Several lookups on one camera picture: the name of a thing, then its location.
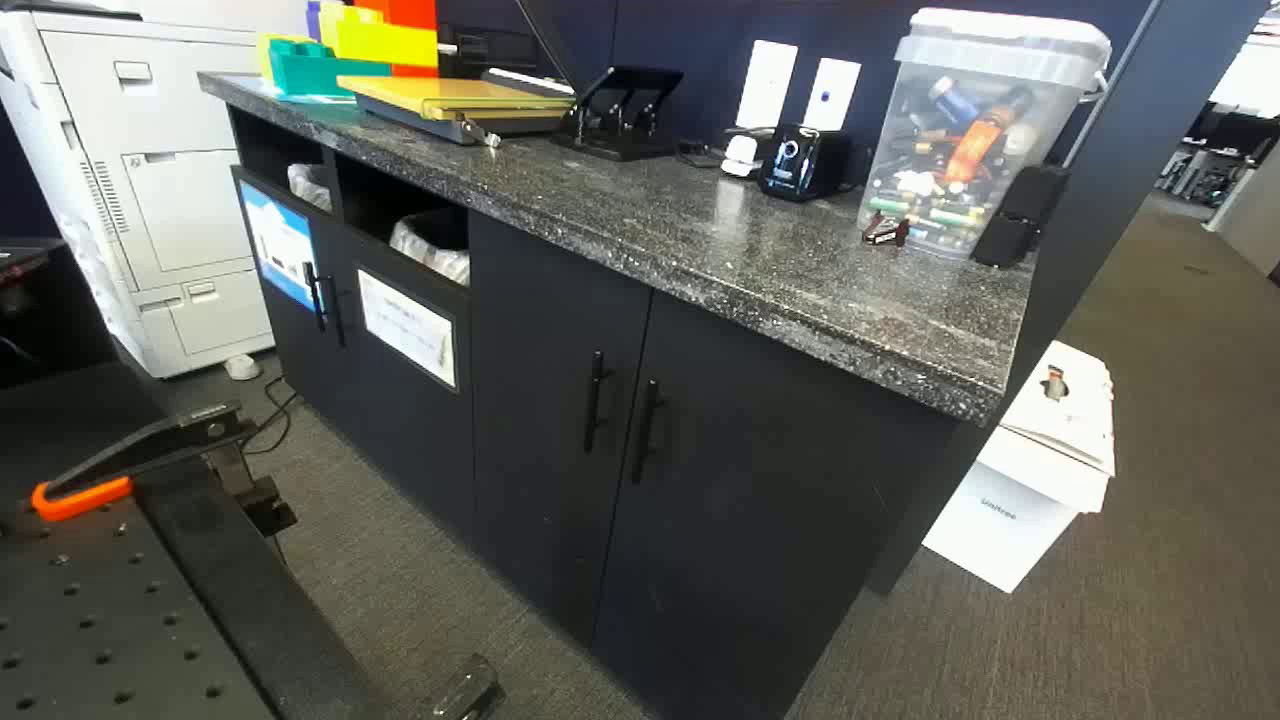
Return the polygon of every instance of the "floor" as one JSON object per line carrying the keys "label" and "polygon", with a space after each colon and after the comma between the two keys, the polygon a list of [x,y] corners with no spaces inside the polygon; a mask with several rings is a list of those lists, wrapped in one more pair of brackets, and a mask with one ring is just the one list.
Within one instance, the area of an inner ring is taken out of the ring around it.
{"label": "floor", "polygon": [[[1065,342],[1116,371],[1108,507],[1017,595],[921,553],[853,606],[791,716],[1280,716],[1280,289],[1154,201]],[[222,371],[165,390],[229,393],[267,412]],[[306,410],[254,465],[299,513],[297,580],[406,716],[472,652],[501,669],[501,716],[644,716]]]}

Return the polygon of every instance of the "plastic container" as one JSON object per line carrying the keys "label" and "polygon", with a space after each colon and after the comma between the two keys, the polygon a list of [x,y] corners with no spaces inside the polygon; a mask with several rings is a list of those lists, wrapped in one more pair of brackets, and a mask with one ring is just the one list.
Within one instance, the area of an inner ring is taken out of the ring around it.
{"label": "plastic container", "polygon": [[334,191],[325,183],[325,168],[319,163],[288,163],[288,191],[299,195],[313,209],[334,211]]}
{"label": "plastic container", "polygon": [[1114,43],[1078,21],[923,7],[898,61],[862,238],[974,252],[1017,172],[1102,90]]}
{"label": "plastic container", "polygon": [[441,233],[438,211],[406,218],[391,233],[391,252],[449,275],[452,285],[472,285],[470,246],[455,233]]}

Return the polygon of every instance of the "yellow folder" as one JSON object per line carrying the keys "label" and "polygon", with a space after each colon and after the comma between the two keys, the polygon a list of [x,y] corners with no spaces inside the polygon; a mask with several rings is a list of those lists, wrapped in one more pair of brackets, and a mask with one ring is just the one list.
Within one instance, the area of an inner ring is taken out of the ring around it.
{"label": "yellow folder", "polygon": [[569,96],[542,96],[489,79],[449,75],[341,75],[341,90],[415,114],[424,121],[519,121],[563,115],[569,110]]}

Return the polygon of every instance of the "machine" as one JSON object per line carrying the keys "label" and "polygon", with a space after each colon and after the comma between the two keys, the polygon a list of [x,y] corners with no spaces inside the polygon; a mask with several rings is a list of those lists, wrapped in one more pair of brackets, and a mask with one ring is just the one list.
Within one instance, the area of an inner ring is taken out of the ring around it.
{"label": "machine", "polygon": [[271,347],[198,71],[255,71],[288,0],[0,0],[0,101],[107,332],[158,380]]}

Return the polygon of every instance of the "pegboard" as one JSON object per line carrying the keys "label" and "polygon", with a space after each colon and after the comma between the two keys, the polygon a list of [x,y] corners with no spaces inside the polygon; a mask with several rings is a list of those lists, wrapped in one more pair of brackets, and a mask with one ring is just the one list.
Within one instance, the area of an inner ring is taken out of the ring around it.
{"label": "pegboard", "polygon": [[271,716],[132,501],[0,513],[0,716]]}

